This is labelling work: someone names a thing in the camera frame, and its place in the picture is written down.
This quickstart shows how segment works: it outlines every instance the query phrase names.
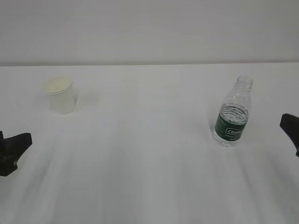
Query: white cup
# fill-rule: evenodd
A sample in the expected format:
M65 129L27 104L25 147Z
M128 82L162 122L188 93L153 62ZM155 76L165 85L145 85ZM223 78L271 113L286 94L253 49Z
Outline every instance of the white cup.
M45 83L44 90L49 95L51 110L68 114L75 109L76 103L70 78L52 78Z

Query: white table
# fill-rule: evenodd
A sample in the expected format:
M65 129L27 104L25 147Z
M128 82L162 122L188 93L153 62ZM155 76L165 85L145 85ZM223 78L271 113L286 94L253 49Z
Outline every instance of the white table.
M210 127L239 75L252 113L235 148ZM69 115L43 83L70 76ZM299 63L0 67L0 127L30 132L0 178L1 224L297 224L299 158L279 128L299 115Z

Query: bottle label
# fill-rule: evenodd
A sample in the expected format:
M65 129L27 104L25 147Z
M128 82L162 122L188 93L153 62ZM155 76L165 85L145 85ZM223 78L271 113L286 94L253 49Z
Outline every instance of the bottle label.
M215 131L224 140L236 141L241 137L245 125L246 124L236 125L229 123L219 114L215 125Z

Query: water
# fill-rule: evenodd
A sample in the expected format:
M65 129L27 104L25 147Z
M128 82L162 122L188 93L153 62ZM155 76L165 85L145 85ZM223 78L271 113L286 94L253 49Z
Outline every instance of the water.
M248 110L241 105L238 104L223 104L220 110L220 116L228 123L235 125L245 125L248 121ZM232 147L234 146L238 140L236 141L227 141L221 138L215 131L213 133L213 138L222 146Z

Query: water bottle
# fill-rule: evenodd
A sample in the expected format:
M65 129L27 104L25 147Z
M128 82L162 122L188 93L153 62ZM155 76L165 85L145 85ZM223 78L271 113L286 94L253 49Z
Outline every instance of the water bottle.
M224 98L213 133L220 145L232 147L240 139L251 109L251 87L252 79L240 76Z

